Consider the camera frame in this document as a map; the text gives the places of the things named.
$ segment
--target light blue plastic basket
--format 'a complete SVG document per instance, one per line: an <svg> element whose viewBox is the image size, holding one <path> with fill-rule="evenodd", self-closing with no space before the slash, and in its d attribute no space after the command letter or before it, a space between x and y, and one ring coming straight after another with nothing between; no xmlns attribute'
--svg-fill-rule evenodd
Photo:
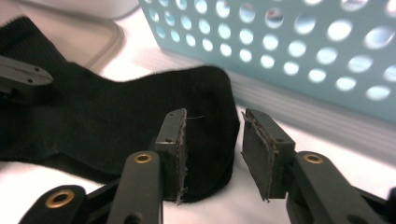
<svg viewBox="0 0 396 224"><path fill-rule="evenodd" d="M140 0L157 43L396 123L396 1Z"/></svg>

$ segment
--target perforated plastic wall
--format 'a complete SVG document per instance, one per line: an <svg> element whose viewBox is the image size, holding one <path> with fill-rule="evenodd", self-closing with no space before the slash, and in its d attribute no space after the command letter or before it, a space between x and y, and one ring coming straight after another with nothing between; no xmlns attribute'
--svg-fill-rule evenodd
<svg viewBox="0 0 396 224"><path fill-rule="evenodd" d="M140 0L160 47L396 123L396 1Z"/></svg>

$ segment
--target knit fabric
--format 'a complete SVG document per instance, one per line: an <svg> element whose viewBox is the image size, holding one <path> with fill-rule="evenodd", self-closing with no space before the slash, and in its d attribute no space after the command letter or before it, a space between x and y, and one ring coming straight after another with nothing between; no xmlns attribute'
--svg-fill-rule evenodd
<svg viewBox="0 0 396 224"><path fill-rule="evenodd" d="M67 62L28 18L0 28L0 55L46 69L53 92L41 105L0 101L0 160L53 167L106 183L126 158L147 150L165 115L188 111L184 202L223 188L233 171L239 120L228 76L214 66L128 82Z"/></svg>

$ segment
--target white surface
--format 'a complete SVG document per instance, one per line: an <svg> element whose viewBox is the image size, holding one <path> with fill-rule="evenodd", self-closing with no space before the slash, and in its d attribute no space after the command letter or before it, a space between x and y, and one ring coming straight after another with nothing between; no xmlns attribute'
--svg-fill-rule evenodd
<svg viewBox="0 0 396 224"><path fill-rule="evenodd" d="M137 0L20 0L39 5L86 14L97 18L114 19L128 15L139 3Z"/></svg>
<svg viewBox="0 0 396 224"><path fill-rule="evenodd" d="M185 68L200 64L195 60L163 52L156 45L143 13L138 10L118 21L127 39L124 49L102 71L101 75L118 81L146 76L151 72ZM396 186L396 167L375 161L354 148L280 123L297 143L297 151L310 150L332 160L351 184L386 198ZM175 205L164 203L163 223L290 223L285 201L262 202L259 192L242 160L241 134L235 148L233 178L218 194L198 203ZM60 185L76 184L87 192L99 187L91 181L48 168L17 162L0 162L0 223L18 223L23 214L43 193Z"/></svg>
<svg viewBox="0 0 396 224"><path fill-rule="evenodd" d="M29 17L67 60L93 72L101 71L122 45L123 32L112 21L0 0L1 25L20 16Z"/></svg>

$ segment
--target screw hole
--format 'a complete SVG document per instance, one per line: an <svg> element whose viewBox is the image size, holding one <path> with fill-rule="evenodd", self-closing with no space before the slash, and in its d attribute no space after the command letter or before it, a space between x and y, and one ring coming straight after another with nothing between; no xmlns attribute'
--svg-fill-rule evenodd
<svg viewBox="0 0 396 224"><path fill-rule="evenodd" d="M137 215L129 215L127 218L124 220L124 224L139 224L141 221L141 218Z"/></svg>
<svg viewBox="0 0 396 224"><path fill-rule="evenodd" d="M304 159L308 162L314 163L314 164L321 164L323 163L323 159L317 155L314 154L307 154L304 155Z"/></svg>
<svg viewBox="0 0 396 224"><path fill-rule="evenodd" d="M134 157L134 161L137 163L146 163L151 161L152 157L149 154L140 154L136 157Z"/></svg>
<svg viewBox="0 0 396 224"><path fill-rule="evenodd" d="M46 200L46 206L48 208L59 208L70 203L75 197L75 193L70 189L61 189Z"/></svg>

